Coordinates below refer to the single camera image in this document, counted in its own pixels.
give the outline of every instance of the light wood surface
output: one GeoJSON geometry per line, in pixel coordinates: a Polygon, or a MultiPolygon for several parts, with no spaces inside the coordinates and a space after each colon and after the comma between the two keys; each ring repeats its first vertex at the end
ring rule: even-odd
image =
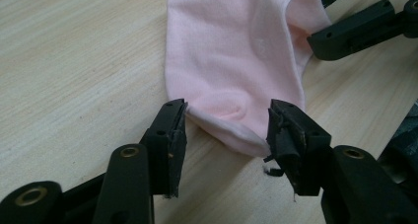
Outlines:
{"type": "MultiPolygon", "coordinates": [[[[333,21],[379,0],[340,0],[333,21]]],[[[397,11],[407,0],[390,0],[397,11]]],[[[167,100],[167,0],[0,0],[0,198],[35,181],[64,190],[105,171],[167,100]]],[[[396,37],[334,62],[312,59],[307,113],[375,157],[418,98],[418,41],[396,37]]],[[[187,122],[179,198],[157,223],[324,223],[319,197],[294,197],[261,159],[187,122]]]]}

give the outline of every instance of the pink cloth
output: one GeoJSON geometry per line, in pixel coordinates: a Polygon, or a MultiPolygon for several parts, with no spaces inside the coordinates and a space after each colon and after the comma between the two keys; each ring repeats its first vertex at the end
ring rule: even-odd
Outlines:
{"type": "Polygon", "coordinates": [[[320,0],[169,0],[166,87],[188,117],[233,150],[270,154],[271,99],[305,107],[309,34],[329,25],[320,0]]]}

